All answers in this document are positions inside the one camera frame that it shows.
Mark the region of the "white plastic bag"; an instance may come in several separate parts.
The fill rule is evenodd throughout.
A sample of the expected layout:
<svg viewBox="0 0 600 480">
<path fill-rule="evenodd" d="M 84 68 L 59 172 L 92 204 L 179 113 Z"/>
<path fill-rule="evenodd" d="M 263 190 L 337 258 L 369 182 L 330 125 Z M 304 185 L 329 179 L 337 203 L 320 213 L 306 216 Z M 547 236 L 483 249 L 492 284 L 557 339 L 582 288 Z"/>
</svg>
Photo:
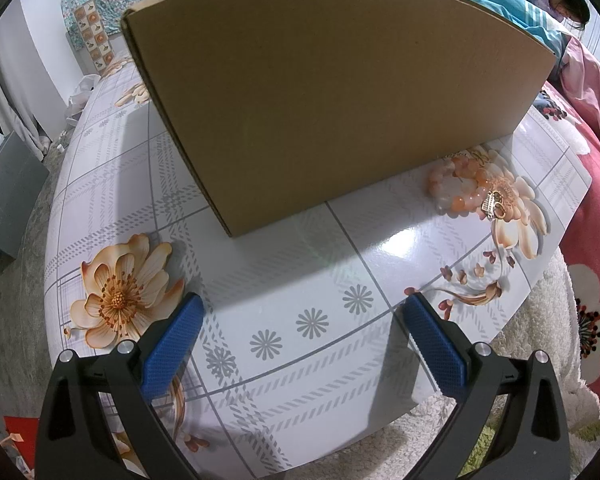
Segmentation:
<svg viewBox="0 0 600 480">
<path fill-rule="evenodd" d="M 75 127 L 78 124 L 80 116 L 90 99 L 96 84 L 100 81 L 97 74 L 83 76 L 73 94 L 69 96 L 68 106 L 65 111 L 65 118 L 68 127 Z"/>
</svg>

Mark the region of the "gold butterfly charms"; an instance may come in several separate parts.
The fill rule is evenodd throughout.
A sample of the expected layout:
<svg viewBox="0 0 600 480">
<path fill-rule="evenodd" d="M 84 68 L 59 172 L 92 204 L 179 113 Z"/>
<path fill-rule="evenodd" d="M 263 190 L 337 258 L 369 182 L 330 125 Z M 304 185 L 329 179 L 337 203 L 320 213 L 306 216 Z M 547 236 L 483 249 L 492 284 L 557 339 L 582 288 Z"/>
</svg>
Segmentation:
<svg viewBox="0 0 600 480">
<path fill-rule="evenodd" d="M 514 216 L 514 199 L 501 190 L 492 190 L 486 193 L 480 209 L 489 220 L 510 221 Z"/>
</svg>

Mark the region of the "brown cardboard box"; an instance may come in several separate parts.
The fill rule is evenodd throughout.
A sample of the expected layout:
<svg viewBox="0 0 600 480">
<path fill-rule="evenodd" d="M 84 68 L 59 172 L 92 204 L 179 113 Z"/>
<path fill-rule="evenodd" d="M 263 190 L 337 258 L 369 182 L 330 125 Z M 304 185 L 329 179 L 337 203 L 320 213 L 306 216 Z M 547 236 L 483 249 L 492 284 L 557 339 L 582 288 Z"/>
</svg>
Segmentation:
<svg viewBox="0 0 600 480">
<path fill-rule="evenodd" d="M 231 237 L 511 133 L 555 63 L 470 0 L 143 0 L 120 27 Z"/>
</svg>

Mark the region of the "pink quilt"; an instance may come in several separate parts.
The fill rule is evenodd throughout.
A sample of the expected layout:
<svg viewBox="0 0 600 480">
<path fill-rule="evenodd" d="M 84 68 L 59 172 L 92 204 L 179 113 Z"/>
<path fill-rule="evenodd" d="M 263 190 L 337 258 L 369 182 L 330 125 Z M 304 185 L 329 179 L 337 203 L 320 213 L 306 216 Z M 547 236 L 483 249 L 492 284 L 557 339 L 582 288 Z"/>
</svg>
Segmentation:
<svg viewBox="0 0 600 480">
<path fill-rule="evenodd" d="M 600 62 L 571 37 L 560 60 L 562 94 L 600 140 Z"/>
</svg>

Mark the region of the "white fluffy rug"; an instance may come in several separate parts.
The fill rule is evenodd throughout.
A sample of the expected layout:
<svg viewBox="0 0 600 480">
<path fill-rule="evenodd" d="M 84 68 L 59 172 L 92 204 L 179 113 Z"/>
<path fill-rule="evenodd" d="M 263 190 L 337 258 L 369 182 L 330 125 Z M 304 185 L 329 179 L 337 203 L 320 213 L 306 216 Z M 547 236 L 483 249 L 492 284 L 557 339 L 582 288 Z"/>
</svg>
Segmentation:
<svg viewBox="0 0 600 480">
<path fill-rule="evenodd" d="M 451 479 L 531 479 L 539 468 L 506 460 L 533 444 L 559 477 L 573 479 L 596 449 L 579 431 L 600 420 L 600 399 L 581 377 L 576 297 L 555 252 L 522 306 L 489 344 L 464 401 L 435 393 L 369 437 L 287 472 L 289 479 L 416 479 L 451 466 Z"/>
</svg>

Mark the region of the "grey storage box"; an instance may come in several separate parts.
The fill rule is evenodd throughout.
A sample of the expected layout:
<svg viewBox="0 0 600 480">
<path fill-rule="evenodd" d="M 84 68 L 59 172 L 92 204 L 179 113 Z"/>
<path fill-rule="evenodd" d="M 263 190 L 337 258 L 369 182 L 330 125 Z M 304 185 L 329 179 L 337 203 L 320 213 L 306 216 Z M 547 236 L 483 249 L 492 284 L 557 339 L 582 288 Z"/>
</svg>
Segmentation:
<svg viewBox="0 0 600 480">
<path fill-rule="evenodd" d="M 17 258 L 47 168 L 15 133 L 0 148 L 0 253 Z"/>
</svg>

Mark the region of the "red gift bag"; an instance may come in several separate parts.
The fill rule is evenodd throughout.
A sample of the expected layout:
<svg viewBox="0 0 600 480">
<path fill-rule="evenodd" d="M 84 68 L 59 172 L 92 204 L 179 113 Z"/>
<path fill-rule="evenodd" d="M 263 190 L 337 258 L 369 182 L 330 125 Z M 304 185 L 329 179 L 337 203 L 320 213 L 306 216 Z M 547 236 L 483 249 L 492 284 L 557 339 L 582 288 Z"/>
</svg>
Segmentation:
<svg viewBox="0 0 600 480">
<path fill-rule="evenodd" d="M 0 441 L 3 448 L 12 446 L 30 469 L 34 468 L 38 419 L 35 417 L 4 416 L 7 437 Z"/>
</svg>

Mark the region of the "red floral bed blanket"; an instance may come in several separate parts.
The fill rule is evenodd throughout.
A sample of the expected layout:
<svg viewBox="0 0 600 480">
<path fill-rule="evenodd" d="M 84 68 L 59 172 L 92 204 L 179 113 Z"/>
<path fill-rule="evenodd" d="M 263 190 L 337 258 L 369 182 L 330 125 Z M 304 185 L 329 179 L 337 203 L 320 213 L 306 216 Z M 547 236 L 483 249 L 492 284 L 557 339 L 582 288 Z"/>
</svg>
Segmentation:
<svg viewBox="0 0 600 480">
<path fill-rule="evenodd" d="M 554 86 L 544 84 L 543 91 L 546 99 L 536 108 L 570 142 L 591 177 L 560 250 L 576 297 L 582 377 L 600 398 L 600 140 Z"/>
</svg>

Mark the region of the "blue quilt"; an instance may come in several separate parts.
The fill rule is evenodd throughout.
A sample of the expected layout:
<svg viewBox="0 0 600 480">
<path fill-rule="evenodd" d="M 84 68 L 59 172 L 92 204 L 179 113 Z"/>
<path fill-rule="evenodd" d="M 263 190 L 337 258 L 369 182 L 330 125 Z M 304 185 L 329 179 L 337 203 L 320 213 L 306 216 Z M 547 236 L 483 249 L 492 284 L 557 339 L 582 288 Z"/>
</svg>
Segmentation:
<svg viewBox="0 0 600 480">
<path fill-rule="evenodd" d="M 557 67 L 562 60 L 570 33 L 550 14 L 527 0 L 470 0 L 498 14 L 501 18 L 521 28 L 549 48 Z"/>
</svg>

